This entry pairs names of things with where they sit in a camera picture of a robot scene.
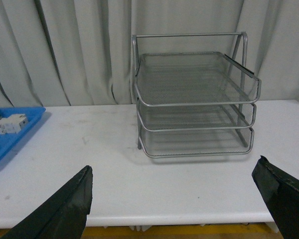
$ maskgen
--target curtain fold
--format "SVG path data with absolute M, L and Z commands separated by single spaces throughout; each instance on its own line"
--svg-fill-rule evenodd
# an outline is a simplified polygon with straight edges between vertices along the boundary
M 299 0 L 0 0 L 0 107 L 130 104 L 131 34 L 233 31 L 248 34 L 261 99 L 299 101 Z M 233 38 L 139 46 L 230 54 Z
M 299 100 L 299 1 L 245 0 L 237 31 L 248 34 L 247 68 L 262 80 L 261 100 Z

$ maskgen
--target yellow floor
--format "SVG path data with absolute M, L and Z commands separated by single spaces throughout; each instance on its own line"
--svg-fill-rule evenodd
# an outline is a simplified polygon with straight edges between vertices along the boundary
M 8 230 L 0 230 L 0 237 Z M 85 228 L 82 239 L 283 239 L 266 224 L 153 226 L 145 232 L 129 227 Z

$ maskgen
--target wire mesh tray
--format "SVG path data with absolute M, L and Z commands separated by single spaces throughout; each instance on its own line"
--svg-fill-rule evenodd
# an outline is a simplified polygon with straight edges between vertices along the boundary
M 141 126 L 139 136 L 145 154 L 152 158 L 246 154 L 253 139 L 252 128 L 153 132 Z
M 219 52 L 144 54 L 135 88 L 147 106 L 253 103 L 261 81 Z
M 256 106 L 147 107 L 139 104 L 138 117 L 149 131 L 247 128 L 255 122 Z

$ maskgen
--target blue tray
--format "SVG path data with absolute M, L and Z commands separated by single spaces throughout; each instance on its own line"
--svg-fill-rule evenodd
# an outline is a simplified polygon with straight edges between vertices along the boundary
M 12 114 L 25 114 L 29 123 L 19 133 L 0 135 L 0 160 L 18 143 L 26 133 L 41 119 L 44 107 L 0 108 L 0 115 L 7 118 Z

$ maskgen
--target white table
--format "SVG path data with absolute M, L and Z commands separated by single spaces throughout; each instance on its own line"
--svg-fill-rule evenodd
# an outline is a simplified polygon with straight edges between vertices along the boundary
M 0 162 L 0 228 L 11 228 L 85 165 L 87 226 L 272 222 L 251 173 L 260 155 L 299 179 L 299 103 L 260 101 L 251 153 L 153 160 L 137 149 L 135 105 L 47 107 Z

